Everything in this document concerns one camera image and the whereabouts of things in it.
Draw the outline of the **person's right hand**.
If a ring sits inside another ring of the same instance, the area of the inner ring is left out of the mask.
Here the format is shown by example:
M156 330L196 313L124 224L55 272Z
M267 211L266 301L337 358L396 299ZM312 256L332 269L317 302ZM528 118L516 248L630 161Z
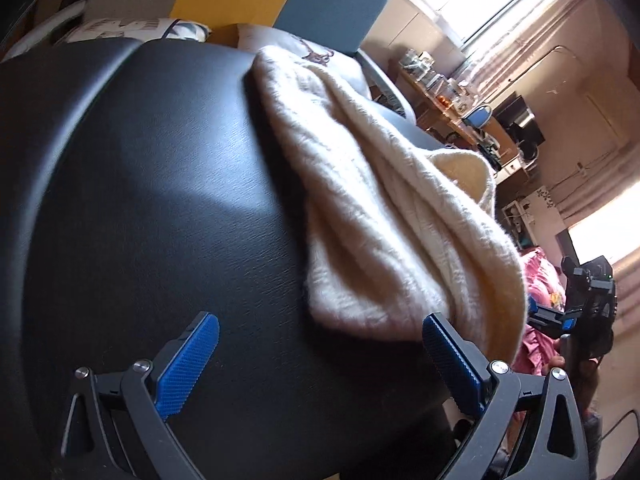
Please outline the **person's right hand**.
M565 359L559 354L552 356L550 361L542 368L542 374L547 376L554 368L560 368L561 370L565 368Z

